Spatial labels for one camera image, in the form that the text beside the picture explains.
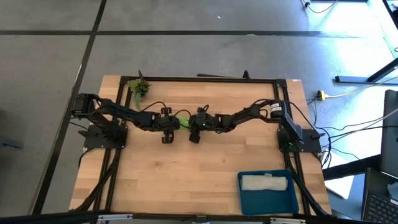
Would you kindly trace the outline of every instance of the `desk leg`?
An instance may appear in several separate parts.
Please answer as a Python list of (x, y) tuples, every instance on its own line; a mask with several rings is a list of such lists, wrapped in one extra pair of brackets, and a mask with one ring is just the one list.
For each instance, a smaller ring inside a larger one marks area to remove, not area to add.
[(380, 170), (380, 154), (361, 159), (360, 161), (349, 162), (347, 164), (327, 168), (322, 170), (322, 172), (325, 180), (333, 180), (365, 172), (365, 169), (368, 167)]
[[(375, 74), (370, 77), (349, 77), (349, 76), (336, 76), (336, 82), (338, 83), (364, 83), (364, 84), (377, 84), (378, 81), (384, 82), (389, 78), (385, 78), (386, 75), (392, 71), (398, 69), (398, 58), (388, 63), (382, 69), (378, 70)], [(398, 79), (391, 80), (386, 85), (398, 85)]]

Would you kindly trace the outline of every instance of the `yellow cable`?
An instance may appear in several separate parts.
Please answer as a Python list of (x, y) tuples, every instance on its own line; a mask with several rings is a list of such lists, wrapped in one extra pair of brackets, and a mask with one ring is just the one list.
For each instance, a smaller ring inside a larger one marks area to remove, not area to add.
[(377, 83), (377, 84), (375, 84), (375, 85), (367, 86), (367, 87), (365, 87), (365, 88), (360, 88), (360, 89), (357, 89), (357, 90), (349, 91), (349, 92), (342, 93), (342, 94), (335, 95), (335, 96), (331, 96), (331, 95), (325, 94), (325, 98), (337, 98), (337, 97), (349, 95), (349, 94), (352, 94), (352, 93), (356, 93), (357, 91), (361, 91), (361, 90), (365, 90), (365, 89), (367, 89), (367, 88), (371, 88), (371, 87), (375, 87), (375, 86), (381, 85), (381, 84), (386, 83), (386, 82), (388, 82), (388, 81), (391, 81), (391, 80), (393, 80), (393, 79), (395, 79), (395, 78), (398, 78), (398, 76), (396, 76), (396, 77), (394, 77), (394, 78), (390, 78), (390, 79), (388, 79), (388, 80), (386, 80), (386, 81), (384, 81), (384, 82)]

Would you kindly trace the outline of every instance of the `metal bracket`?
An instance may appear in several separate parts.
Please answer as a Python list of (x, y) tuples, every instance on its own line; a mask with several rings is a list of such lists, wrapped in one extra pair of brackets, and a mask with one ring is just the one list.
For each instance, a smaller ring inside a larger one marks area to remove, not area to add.
[(120, 82), (119, 84), (124, 86), (127, 82), (129, 82), (131, 80), (131, 77), (127, 77), (127, 76), (122, 76), (120, 77)]
[(160, 113), (168, 115), (168, 114), (172, 113), (172, 109), (171, 108), (161, 108)]
[(87, 131), (79, 131), (79, 134), (86, 138), (84, 147), (88, 149), (122, 149), (126, 145), (127, 131), (127, 126), (118, 126), (117, 138), (109, 139), (99, 127), (90, 125)]
[(303, 129), (303, 141), (296, 142), (298, 150), (295, 146), (289, 144), (289, 135), (284, 128), (277, 130), (279, 149), (286, 152), (321, 152), (319, 143), (319, 134), (312, 129)]
[(206, 215), (197, 215), (197, 223), (206, 223), (209, 222)]
[(286, 79), (276, 79), (275, 81), (280, 87), (287, 88)]
[(162, 143), (163, 144), (169, 144), (174, 141), (174, 131), (169, 130), (169, 131), (163, 131), (164, 137), (162, 137)]
[(129, 220), (132, 219), (132, 217), (132, 214), (98, 215), (98, 221)]
[(245, 71), (243, 72), (242, 78), (245, 78), (245, 79), (247, 79), (247, 80), (251, 80), (250, 75), (249, 75), (249, 72), (248, 72), (247, 70), (245, 70)]
[(305, 220), (298, 220), (292, 218), (270, 218), (273, 224), (305, 224)]

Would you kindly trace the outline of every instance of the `keyboard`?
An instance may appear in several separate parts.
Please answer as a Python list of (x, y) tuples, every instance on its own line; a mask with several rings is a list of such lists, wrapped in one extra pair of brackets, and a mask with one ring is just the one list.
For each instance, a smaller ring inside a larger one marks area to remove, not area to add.
[(398, 224), (398, 205), (393, 204), (389, 197), (368, 194), (364, 220), (385, 224)]

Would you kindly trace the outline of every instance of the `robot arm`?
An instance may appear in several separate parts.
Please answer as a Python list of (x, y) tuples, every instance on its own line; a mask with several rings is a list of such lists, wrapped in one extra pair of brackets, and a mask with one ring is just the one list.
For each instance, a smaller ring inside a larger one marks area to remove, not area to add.
[[(262, 109), (263, 107), (271, 106), (271, 118), (268, 118), (268, 111)], [(292, 118), (286, 110), (286, 103), (282, 100), (257, 100), (250, 107), (229, 115), (229, 114), (216, 114), (212, 116), (207, 113), (209, 106), (198, 108), (198, 113), (191, 116), (189, 119), (190, 124), (190, 141), (199, 143), (200, 131), (215, 131), (217, 133), (228, 133), (235, 129), (241, 123), (251, 119), (261, 119), (266, 123), (280, 123), (288, 132), (291, 141), (302, 141), (302, 128), (294, 124)]]
[(86, 93), (77, 96), (72, 109), (74, 117), (90, 120), (102, 130), (107, 138), (118, 136), (118, 124), (106, 119), (103, 116), (105, 114), (132, 122), (135, 127), (144, 131), (163, 131), (165, 133), (164, 143), (171, 143), (174, 138), (173, 130), (179, 129), (180, 123), (176, 117), (169, 116), (171, 108), (162, 108), (161, 112), (164, 116), (151, 111), (135, 111), (118, 105), (109, 99), (102, 99), (98, 95)]

